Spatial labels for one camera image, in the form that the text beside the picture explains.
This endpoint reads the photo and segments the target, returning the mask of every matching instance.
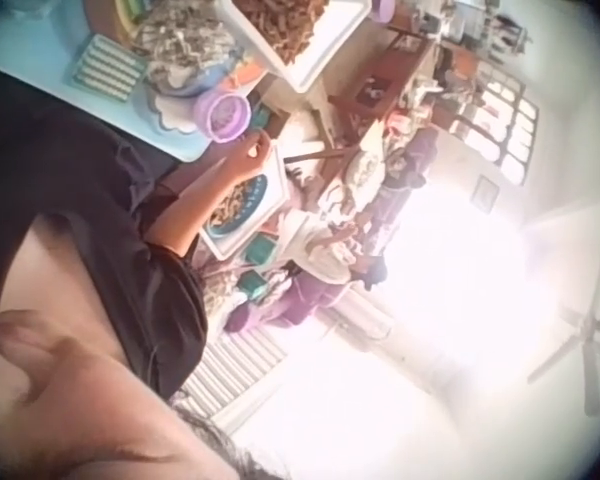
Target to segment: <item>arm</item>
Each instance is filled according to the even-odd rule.
[[[334,243],[344,242],[345,240],[350,239],[356,233],[356,231],[357,228],[355,227],[345,227],[328,238],[312,240],[307,245],[307,252],[311,253],[311,251],[316,247],[328,247]]]
[[[234,186],[224,169],[203,185],[190,185],[151,225],[145,240],[184,257],[204,223]]]
[[[184,257],[218,204],[236,185],[260,173],[270,153],[271,139],[266,133],[250,134],[219,166],[214,178],[184,190],[147,230],[145,241]]]

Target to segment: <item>window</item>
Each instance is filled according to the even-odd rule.
[[[481,61],[479,100],[461,105],[450,133],[496,164],[515,185],[527,177],[538,124],[538,108],[524,97],[525,87],[492,64]]]

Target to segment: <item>green container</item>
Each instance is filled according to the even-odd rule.
[[[247,246],[244,259],[254,265],[264,265],[271,259],[276,245],[277,244],[275,240],[273,240],[271,237],[263,233],[259,233]]]
[[[267,281],[259,273],[249,270],[238,280],[238,288],[247,294],[249,300],[255,300],[267,291]]]

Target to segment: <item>picture frame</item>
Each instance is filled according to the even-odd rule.
[[[471,195],[471,203],[481,212],[489,215],[500,195],[500,187],[484,175],[480,175]]]

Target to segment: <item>man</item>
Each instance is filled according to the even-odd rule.
[[[137,145],[51,101],[28,117],[2,88],[0,473],[279,478],[164,401],[205,343],[188,252],[215,206],[261,171],[269,138],[249,135],[142,228],[151,175]]]

